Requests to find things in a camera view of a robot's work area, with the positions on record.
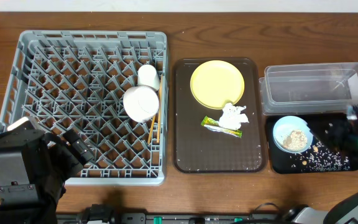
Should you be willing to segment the green snack wrapper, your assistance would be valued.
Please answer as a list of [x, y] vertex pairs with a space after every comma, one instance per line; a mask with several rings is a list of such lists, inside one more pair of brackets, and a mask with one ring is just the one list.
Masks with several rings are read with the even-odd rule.
[[214, 119], [209, 118], [207, 116], [204, 117], [204, 119], [201, 122], [201, 125], [211, 131], [214, 131], [214, 132], [229, 134], [229, 135], [235, 136], [237, 138], [242, 137], [242, 131], [222, 128], [222, 127], [220, 127], [220, 125], [217, 121], [215, 121]]

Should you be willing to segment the white napkin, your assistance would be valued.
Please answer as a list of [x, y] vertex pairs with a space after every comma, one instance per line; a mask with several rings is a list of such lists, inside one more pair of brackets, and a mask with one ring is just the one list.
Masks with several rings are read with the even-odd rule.
[[226, 103], [223, 108], [223, 114], [220, 117], [218, 124], [222, 128], [230, 130], [238, 130], [242, 123], [248, 123], [249, 119], [244, 113], [246, 106], [234, 106], [232, 103]]

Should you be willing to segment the cream cup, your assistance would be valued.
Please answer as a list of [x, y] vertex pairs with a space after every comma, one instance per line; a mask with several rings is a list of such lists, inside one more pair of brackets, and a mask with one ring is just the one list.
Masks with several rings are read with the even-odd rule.
[[160, 89], [160, 79], [156, 68], [153, 65], [143, 65], [138, 70], [137, 84], [139, 86], [149, 86], [154, 91]]

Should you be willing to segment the blue bowl with food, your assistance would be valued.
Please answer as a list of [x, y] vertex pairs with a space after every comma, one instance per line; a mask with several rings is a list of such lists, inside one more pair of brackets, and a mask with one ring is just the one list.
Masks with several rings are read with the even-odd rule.
[[273, 126], [273, 141], [282, 151], [296, 154], [311, 147], [313, 135], [305, 120], [284, 116]]

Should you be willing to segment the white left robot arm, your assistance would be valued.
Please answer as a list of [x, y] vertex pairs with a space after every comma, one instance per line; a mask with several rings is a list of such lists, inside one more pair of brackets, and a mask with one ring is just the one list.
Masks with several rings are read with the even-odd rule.
[[0, 134], [0, 223], [56, 223], [65, 182], [93, 159], [74, 131]]

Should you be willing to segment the wooden chopstick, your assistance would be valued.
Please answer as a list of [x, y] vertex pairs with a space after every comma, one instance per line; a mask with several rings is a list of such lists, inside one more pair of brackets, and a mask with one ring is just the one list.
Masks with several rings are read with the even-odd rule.
[[158, 123], [157, 123], [157, 144], [160, 143], [160, 123], [161, 123], [161, 112], [162, 112], [162, 91], [163, 91], [163, 77], [160, 79], [160, 88], [158, 91], [159, 97], [159, 111], [158, 111]]
[[154, 115], [152, 117], [152, 122], [151, 122], [151, 126], [150, 126], [150, 131], [149, 131], [149, 136], [148, 136], [148, 140], [147, 140], [147, 144], [151, 144], [151, 141], [152, 141], [152, 136], [153, 136], [153, 131], [154, 131], [154, 124], [155, 124], [155, 118], [156, 118], [156, 115]]

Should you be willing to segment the yellow plate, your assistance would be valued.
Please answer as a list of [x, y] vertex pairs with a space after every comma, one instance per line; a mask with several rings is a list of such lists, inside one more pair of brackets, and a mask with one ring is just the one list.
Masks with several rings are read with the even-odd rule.
[[233, 64], [210, 60], [192, 73], [190, 89], [198, 103], [209, 109], [221, 110], [226, 103], [235, 105], [241, 99], [245, 82], [242, 73]]

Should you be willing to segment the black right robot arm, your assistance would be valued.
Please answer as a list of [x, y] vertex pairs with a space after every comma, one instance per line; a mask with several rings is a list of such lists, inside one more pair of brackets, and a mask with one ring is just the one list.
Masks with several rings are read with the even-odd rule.
[[[346, 120], [334, 120], [311, 132], [328, 149], [332, 149], [350, 159], [358, 159], [358, 106], [348, 106]], [[282, 217], [287, 223], [357, 223], [358, 193], [343, 200], [330, 211], [315, 210], [309, 206], [299, 206]]]

